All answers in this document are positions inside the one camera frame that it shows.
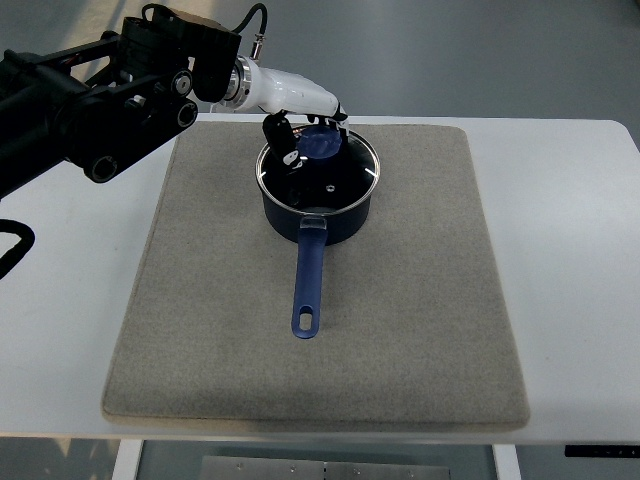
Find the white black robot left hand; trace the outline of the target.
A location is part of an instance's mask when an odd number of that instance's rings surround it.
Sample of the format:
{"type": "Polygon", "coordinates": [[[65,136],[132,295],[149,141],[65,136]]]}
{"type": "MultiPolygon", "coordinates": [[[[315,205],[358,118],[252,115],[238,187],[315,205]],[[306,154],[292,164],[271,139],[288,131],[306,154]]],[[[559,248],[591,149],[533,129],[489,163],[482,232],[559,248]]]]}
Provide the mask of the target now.
{"type": "Polygon", "coordinates": [[[221,105],[233,111],[259,108],[267,114],[263,133],[277,160],[289,169],[297,169],[309,157],[299,151],[289,113],[307,116],[334,132],[331,139],[349,136],[348,115],[337,97],[324,87],[294,73],[269,69],[257,61],[239,56],[231,71],[221,105]]]}

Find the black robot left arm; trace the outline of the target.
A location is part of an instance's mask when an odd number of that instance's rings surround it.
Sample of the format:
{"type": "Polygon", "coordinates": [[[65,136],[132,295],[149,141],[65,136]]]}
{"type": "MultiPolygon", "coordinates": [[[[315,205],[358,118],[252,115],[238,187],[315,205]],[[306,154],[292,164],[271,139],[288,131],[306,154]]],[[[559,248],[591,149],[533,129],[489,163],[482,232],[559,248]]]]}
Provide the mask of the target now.
{"type": "Polygon", "coordinates": [[[233,29],[149,3],[120,32],[37,55],[7,50],[1,61],[1,194],[8,196],[68,161],[105,183],[189,128],[196,99],[217,103],[236,78],[241,33],[264,4],[233,29]]]}

